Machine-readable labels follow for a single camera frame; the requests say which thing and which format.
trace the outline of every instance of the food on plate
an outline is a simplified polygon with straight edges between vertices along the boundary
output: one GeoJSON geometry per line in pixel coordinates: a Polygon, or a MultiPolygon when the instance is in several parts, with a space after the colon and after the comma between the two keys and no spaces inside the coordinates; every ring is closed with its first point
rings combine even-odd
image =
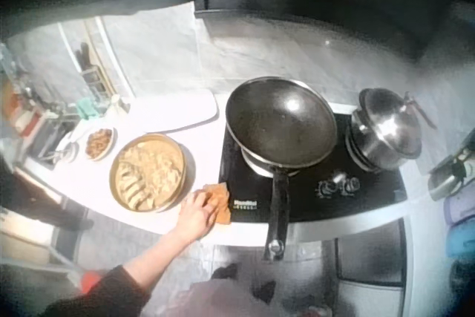
{"type": "Polygon", "coordinates": [[[217,207],[216,223],[230,224],[231,211],[229,211],[229,191],[226,182],[215,185],[205,185],[203,191],[208,195],[207,202],[217,207]]]}
{"type": "Polygon", "coordinates": [[[100,129],[89,135],[88,143],[86,145],[86,154],[95,159],[109,146],[112,140],[111,129],[100,129]]]}
{"type": "Polygon", "coordinates": [[[116,173],[119,196],[133,210],[157,208],[177,190],[182,167],[181,153],[166,141],[150,140],[127,148],[116,173]]]}

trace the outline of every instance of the black stovetop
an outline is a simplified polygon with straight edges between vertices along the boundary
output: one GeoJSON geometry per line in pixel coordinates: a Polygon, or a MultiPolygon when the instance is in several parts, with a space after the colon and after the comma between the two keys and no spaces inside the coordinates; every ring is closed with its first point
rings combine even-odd
{"type": "MultiPolygon", "coordinates": [[[[399,170],[369,173],[353,162],[344,141],[351,116],[335,114],[335,118],[338,143],[333,152],[323,162],[289,179],[291,222],[344,217],[407,199],[399,170]],[[351,192],[349,186],[359,189],[351,192]],[[328,189],[336,192],[330,194],[328,189]]],[[[232,221],[269,221],[272,179],[247,166],[240,146],[227,129],[219,182],[228,185],[232,221]]]]}

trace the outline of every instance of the kitchen cabinet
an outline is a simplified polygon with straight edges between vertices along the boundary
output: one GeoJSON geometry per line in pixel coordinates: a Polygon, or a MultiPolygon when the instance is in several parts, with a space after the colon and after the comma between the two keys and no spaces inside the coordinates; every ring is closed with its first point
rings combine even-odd
{"type": "Polygon", "coordinates": [[[397,317],[404,298],[401,287],[377,287],[349,281],[338,283],[336,317],[397,317]]]}
{"type": "Polygon", "coordinates": [[[336,240],[338,279],[403,287],[406,246],[402,219],[336,240]]]}

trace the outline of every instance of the shoe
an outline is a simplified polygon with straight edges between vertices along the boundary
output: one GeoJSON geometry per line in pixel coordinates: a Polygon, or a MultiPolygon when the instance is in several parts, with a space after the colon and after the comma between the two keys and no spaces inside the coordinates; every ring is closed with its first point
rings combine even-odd
{"type": "Polygon", "coordinates": [[[83,219],[79,222],[77,226],[77,230],[88,230],[92,228],[94,225],[94,221],[91,219],[83,219]]]}
{"type": "Polygon", "coordinates": [[[270,301],[272,301],[272,298],[274,297],[275,285],[275,281],[270,281],[262,285],[259,290],[254,291],[253,296],[265,304],[270,304],[270,301]]]}
{"type": "Polygon", "coordinates": [[[213,275],[211,276],[211,279],[226,279],[230,278],[232,280],[235,280],[236,277],[238,276],[238,265],[237,264],[231,264],[228,265],[227,267],[220,267],[216,269],[213,272],[213,275]]]}

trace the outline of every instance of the pot lid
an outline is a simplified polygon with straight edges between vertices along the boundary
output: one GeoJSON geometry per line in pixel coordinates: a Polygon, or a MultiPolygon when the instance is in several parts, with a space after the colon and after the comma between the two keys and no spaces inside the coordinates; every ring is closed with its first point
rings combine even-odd
{"type": "Polygon", "coordinates": [[[408,159],[421,154],[421,127],[412,105],[384,88],[365,89],[360,104],[378,138],[408,159]]]}

